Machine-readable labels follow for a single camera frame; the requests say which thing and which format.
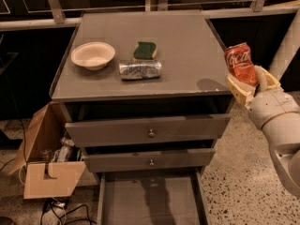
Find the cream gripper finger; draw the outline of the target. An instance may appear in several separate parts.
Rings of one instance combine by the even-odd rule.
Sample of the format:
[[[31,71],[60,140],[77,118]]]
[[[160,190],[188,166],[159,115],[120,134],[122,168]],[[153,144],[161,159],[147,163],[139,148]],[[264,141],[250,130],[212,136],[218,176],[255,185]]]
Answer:
[[[232,74],[227,75],[226,84],[240,105],[244,107],[248,107],[250,105],[252,99],[254,99],[256,90],[254,86],[240,82]]]
[[[255,66],[254,70],[261,92],[271,89],[282,89],[280,82],[266,69],[261,66]]]

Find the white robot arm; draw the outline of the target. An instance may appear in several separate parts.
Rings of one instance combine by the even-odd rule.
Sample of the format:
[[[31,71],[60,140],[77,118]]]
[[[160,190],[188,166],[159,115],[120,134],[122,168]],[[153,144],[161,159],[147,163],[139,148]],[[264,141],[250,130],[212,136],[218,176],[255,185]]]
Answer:
[[[227,86],[236,101],[245,106],[255,127],[268,141],[269,154],[282,184],[300,197],[300,108],[284,92],[280,82],[263,67],[255,66],[260,91],[229,73]]]

